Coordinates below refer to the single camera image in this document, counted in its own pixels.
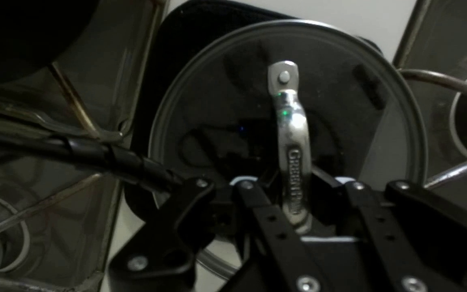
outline shiny metal surface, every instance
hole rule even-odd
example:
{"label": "shiny metal surface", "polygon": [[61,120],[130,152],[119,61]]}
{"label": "shiny metal surface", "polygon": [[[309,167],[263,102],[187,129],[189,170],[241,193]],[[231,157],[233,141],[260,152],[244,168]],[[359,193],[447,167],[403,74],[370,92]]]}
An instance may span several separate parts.
{"label": "shiny metal surface", "polygon": [[398,188],[401,188],[401,189],[409,189],[409,188],[411,188],[411,185],[406,183],[406,181],[398,181],[396,185],[398,185]]}
{"label": "shiny metal surface", "polygon": [[319,279],[315,279],[312,275],[299,277],[297,287],[301,292],[320,292],[322,290]]}
{"label": "shiny metal surface", "polygon": [[366,189],[366,185],[361,183],[361,181],[354,181],[353,186],[354,186],[356,189]]}
{"label": "shiny metal surface", "polygon": [[357,236],[301,236],[302,241],[312,241],[312,243],[354,243],[361,238]]}
{"label": "shiny metal surface", "polygon": [[310,228],[309,211],[312,146],[307,113],[299,99],[299,66],[278,61],[268,66],[268,90],[273,97],[278,134],[280,168],[283,173],[283,212],[301,230]]}
{"label": "shiny metal surface", "polygon": [[6,232],[7,228],[14,227],[15,224],[25,224],[23,220],[48,209],[53,207],[54,204],[62,202],[64,199],[70,198],[72,194],[82,194],[80,191],[83,188],[87,188],[88,185],[95,183],[96,180],[100,180],[103,175],[101,173],[93,173],[88,178],[83,178],[80,181],[77,181],[75,185],[54,193],[45,199],[41,199],[38,204],[23,209],[23,211],[14,211],[14,215],[7,217],[6,220],[0,222],[0,233]]}
{"label": "shiny metal surface", "polygon": [[[461,94],[458,94],[458,97],[453,100],[453,107],[452,107],[452,126],[450,126],[450,133],[453,134],[458,149],[461,149],[461,152],[464,152],[467,155],[467,149],[463,146],[463,142],[460,142],[461,139],[456,136],[456,128],[455,125],[455,112],[456,112],[456,103],[458,100],[463,97],[463,94],[467,94],[467,81],[440,73],[440,71],[432,71],[432,69],[419,69],[419,68],[400,68],[400,73],[403,73],[404,78],[408,79],[416,79],[416,81],[426,81],[426,82],[432,82],[432,84],[439,84],[439,86],[445,86],[448,89],[455,89],[460,90]],[[430,176],[426,181],[426,188],[437,188],[443,183],[450,183],[460,178],[467,176],[467,160],[461,162],[442,173],[437,173],[434,176]]]}
{"label": "shiny metal surface", "polygon": [[400,68],[400,73],[408,79],[432,82],[432,84],[439,84],[439,86],[467,94],[467,81],[445,74],[442,71],[419,69],[419,68]]}
{"label": "shiny metal surface", "polygon": [[49,69],[51,69],[53,76],[57,79],[57,82],[61,84],[61,89],[64,90],[64,95],[70,105],[70,108],[74,110],[75,116],[79,118],[79,121],[88,131],[88,134],[92,138],[100,139],[100,141],[121,141],[126,136],[126,133],[129,131],[130,126],[122,128],[121,131],[108,131],[108,129],[101,128],[92,118],[92,115],[88,113],[88,110],[83,103],[82,95],[79,94],[75,86],[70,82],[69,76],[59,68],[59,65],[51,63]]}
{"label": "shiny metal surface", "polygon": [[82,129],[77,129],[74,126],[64,125],[59,120],[54,120],[51,113],[32,108],[27,105],[19,103],[9,103],[0,100],[0,121],[12,121],[12,123],[22,123],[23,126],[32,128],[32,131],[57,131],[57,133],[70,133],[75,136],[87,134]]}
{"label": "shiny metal surface", "polygon": [[[12,215],[15,215],[19,212],[19,209],[15,206],[12,206],[9,201],[6,201],[2,198],[0,198],[0,206],[4,206]],[[27,222],[17,222],[17,224],[20,224],[22,238],[7,238],[7,240],[14,245],[22,243],[22,248],[20,248],[19,254],[15,254],[15,258],[12,258],[12,262],[9,262],[7,266],[0,266],[0,272],[9,272],[9,271],[15,269],[17,266],[20,266],[25,261],[25,258],[28,256],[28,251],[32,248],[32,243],[30,243],[32,233],[30,233],[28,224]]]}
{"label": "shiny metal surface", "polygon": [[411,58],[411,50],[416,45],[417,35],[424,26],[432,1],[434,0],[417,0],[408,29],[404,32],[404,37],[395,56],[396,66],[404,66],[404,63]]}
{"label": "shiny metal surface", "polygon": [[135,256],[127,262],[127,267],[135,272],[143,271],[148,266],[150,266],[150,259],[147,256]]}
{"label": "shiny metal surface", "polygon": [[448,168],[439,175],[430,176],[426,181],[426,188],[437,188],[437,186],[456,181],[456,180],[464,178],[464,176],[467,176],[467,160],[463,163],[458,163],[458,165],[455,165],[455,167],[452,167],[452,168]]}
{"label": "shiny metal surface", "polygon": [[406,292],[429,292],[427,284],[417,277],[404,277],[401,284]]}

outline screw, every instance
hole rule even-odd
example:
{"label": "screw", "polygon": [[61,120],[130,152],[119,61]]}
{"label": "screw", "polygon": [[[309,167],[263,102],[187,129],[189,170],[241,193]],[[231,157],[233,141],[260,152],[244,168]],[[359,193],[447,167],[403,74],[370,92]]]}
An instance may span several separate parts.
{"label": "screw", "polygon": [[119,131],[127,131],[132,126],[132,120],[126,118],[119,123]]}
{"label": "screw", "polygon": [[406,292],[429,292],[427,284],[417,277],[404,277],[403,287]]}
{"label": "screw", "polygon": [[289,71],[281,71],[280,82],[288,84],[293,79],[293,74]]}
{"label": "screw", "polygon": [[130,271],[143,271],[150,264],[150,259],[147,256],[135,256],[127,262],[127,267]]}
{"label": "screw", "polygon": [[246,188],[246,189],[252,189],[254,188],[254,181],[246,180],[246,181],[241,183],[241,186]]}
{"label": "screw", "polygon": [[354,186],[356,189],[364,189],[364,188],[366,188],[366,185],[361,183],[361,181],[354,181],[353,186]]}
{"label": "screw", "polygon": [[320,282],[310,275],[299,277],[297,285],[301,292],[320,292]]}
{"label": "screw", "polygon": [[409,189],[409,188],[411,188],[411,185],[406,183],[406,181],[398,181],[396,185],[398,185],[398,188],[401,188],[401,189]]}
{"label": "screw", "polygon": [[199,186],[199,188],[207,188],[207,186],[208,186],[208,181],[203,180],[203,178],[199,178],[197,186]]}

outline black mount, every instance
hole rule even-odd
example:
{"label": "black mount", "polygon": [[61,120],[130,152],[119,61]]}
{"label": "black mount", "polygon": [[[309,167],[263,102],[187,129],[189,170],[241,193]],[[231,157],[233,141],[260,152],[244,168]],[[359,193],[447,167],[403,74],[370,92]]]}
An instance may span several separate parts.
{"label": "black mount", "polygon": [[467,290],[467,211],[411,181],[379,193],[315,176],[314,189],[330,236],[299,236],[259,183],[187,180],[113,261],[114,288],[194,290],[197,253],[223,235],[244,258],[223,290]]}

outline metal bracket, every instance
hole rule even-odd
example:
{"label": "metal bracket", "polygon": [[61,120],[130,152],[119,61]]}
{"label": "metal bracket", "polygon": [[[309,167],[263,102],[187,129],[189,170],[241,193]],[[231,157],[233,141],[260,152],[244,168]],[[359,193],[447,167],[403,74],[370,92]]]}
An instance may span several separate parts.
{"label": "metal bracket", "polygon": [[284,60],[268,68],[280,128],[280,165],[284,180],[283,212],[299,232],[310,230],[309,193],[312,146],[306,110],[299,100],[299,66]]}

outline black plastic part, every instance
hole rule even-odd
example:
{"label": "black plastic part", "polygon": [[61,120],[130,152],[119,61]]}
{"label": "black plastic part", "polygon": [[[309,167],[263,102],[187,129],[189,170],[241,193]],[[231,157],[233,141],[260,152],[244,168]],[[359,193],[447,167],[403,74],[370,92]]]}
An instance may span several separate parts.
{"label": "black plastic part", "polygon": [[221,287],[221,292],[244,292],[244,290],[257,290],[257,292],[272,292],[280,288],[268,287],[265,280],[265,271],[260,261],[250,259],[246,262],[231,279]]}
{"label": "black plastic part", "polygon": [[426,264],[467,288],[467,211],[416,185],[408,189],[398,181],[385,196]]}
{"label": "black plastic part", "polygon": [[0,133],[0,151],[14,155],[2,155],[14,160],[20,155],[33,155],[57,162],[72,163],[82,168],[113,172],[119,178],[142,185],[147,189],[173,191],[182,183],[181,176],[155,160],[93,139],[51,136],[49,139],[27,139]]}
{"label": "black plastic part", "polygon": [[301,241],[283,211],[270,202],[265,191],[257,183],[247,186],[242,181],[236,185],[236,196],[246,212],[249,235],[254,238],[250,256],[262,261],[270,288],[297,290],[297,280],[310,275],[330,290],[325,274],[312,261],[312,251]]}
{"label": "black plastic part", "polygon": [[340,233],[362,238],[374,254],[374,280],[382,282],[382,288],[404,292],[403,279],[422,279],[429,288],[437,287],[447,292],[464,292],[456,282],[427,267],[421,254],[414,249],[404,228],[400,225],[387,201],[369,186],[346,186],[349,212],[344,214]]}
{"label": "black plastic part", "polygon": [[203,212],[202,220],[202,227],[220,236],[233,238],[242,232],[244,219],[233,199],[233,188],[216,189],[216,196]]}
{"label": "black plastic part", "polygon": [[[202,207],[213,198],[213,183],[200,186],[187,180],[113,259],[111,277],[114,290],[129,292],[187,292],[195,285],[197,251],[213,236],[195,228]],[[130,271],[129,261],[148,258],[142,271]]]}
{"label": "black plastic part", "polygon": [[387,290],[382,279],[372,282],[372,264],[359,238],[332,238],[327,241],[307,241],[315,262],[327,272],[332,290],[338,292],[377,292]]}
{"label": "black plastic part", "polygon": [[333,225],[341,222],[341,215],[344,214],[348,207],[348,201],[344,201],[344,186],[343,185],[333,185],[332,178],[320,176],[314,172],[312,175],[312,194],[310,194],[310,206],[312,214],[320,222],[327,225]]}

